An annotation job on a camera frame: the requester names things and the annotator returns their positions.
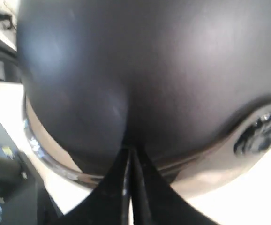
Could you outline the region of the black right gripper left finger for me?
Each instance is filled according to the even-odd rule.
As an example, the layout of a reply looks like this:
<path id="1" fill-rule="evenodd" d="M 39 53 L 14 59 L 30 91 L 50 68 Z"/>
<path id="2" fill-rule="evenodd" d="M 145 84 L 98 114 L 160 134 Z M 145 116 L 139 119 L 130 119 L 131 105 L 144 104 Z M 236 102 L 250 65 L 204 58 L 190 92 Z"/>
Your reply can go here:
<path id="1" fill-rule="evenodd" d="M 127 225 L 130 201 L 130 153 L 121 150 L 98 186 L 54 225 Z"/>

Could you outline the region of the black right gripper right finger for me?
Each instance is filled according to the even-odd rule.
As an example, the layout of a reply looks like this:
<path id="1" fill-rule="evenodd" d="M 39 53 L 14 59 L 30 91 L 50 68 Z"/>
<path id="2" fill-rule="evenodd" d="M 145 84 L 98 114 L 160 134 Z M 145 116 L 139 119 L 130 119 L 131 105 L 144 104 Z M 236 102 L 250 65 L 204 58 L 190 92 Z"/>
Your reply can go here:
<path id="1" fill-rule="evenodd" d="M 158 173 L 147 154 L 130 150 L 130 193 L 135 225 L 213 225 L 181 198 Z"/>

